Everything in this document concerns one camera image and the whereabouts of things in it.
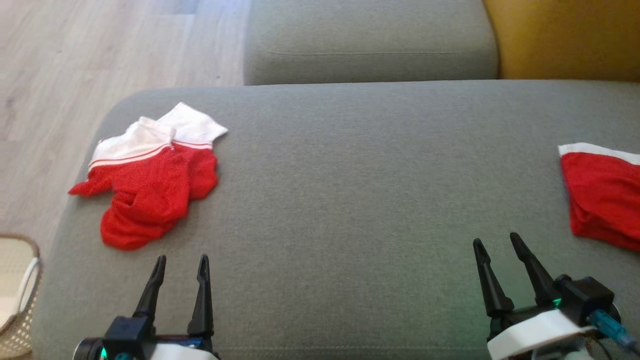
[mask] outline sofa seam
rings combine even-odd
[[[219,347],[218,350],[239,350],[239,351],[322,351],[322,350],[464,350],[477,351],[484,350],[479,347],[432,347],[432,346],[334,346],[334,347]]]
[[[409,52],[409,53],[308,53],[308,54],[293,54],[287,53],[283,51],[274,51],[270,48],[266,47],[260,38],[255,39],[258,46],[267,51],[270,54],[280,55],[280,56],[380,56],[380,55],[454,55],[454,54],[463,54],[461,52],[449,51],[449,52],[441,52],[441,53],[433,53],[433,52]]]

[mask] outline gray sofa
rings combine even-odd
[[[481,0],[253,0],[246,85],[495,79]]]
[[[472,240],[516,306],[533,291],[518,231],[552,275],[592,275],[640,334],[640,256],[576,238],[557,146],[640,152],[640,86],[591,81],[428,81],[143,92],[93,144],[179,101],[229,134],[218,187],[141,250],[103,246],[109,197],[70,198],[33,319],[41,359],[130,315],[168,256],[158,332],[186,330],[209,255],[224,359],[488,359]],[[78,180],[86,175],[82,168]]]

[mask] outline red fabric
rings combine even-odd
[[[188,164],[189,199],[204,199],[218,184],[216,175],[216,159],[211,149],[194,149],[173,142],[175,150],[181,154]]]
[[[189,175],[184,156],[167,147],[144,160],[91,169],[72,195],[115,192],[100,223],[106,245],[138,249],[171,230],[188,212]]]
[[[572,232],[640,251],[640,165],[569,152],[561,158]]]

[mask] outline blue cable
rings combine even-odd
[[[638,349],[636,348],[637,340],[627,334],[625,327],[609,316],[609,314],[602,310],[596,310],[589,315],[588,320],[593,327],[608,338],[613,339],[621,348],[632,351],[638,355]]]

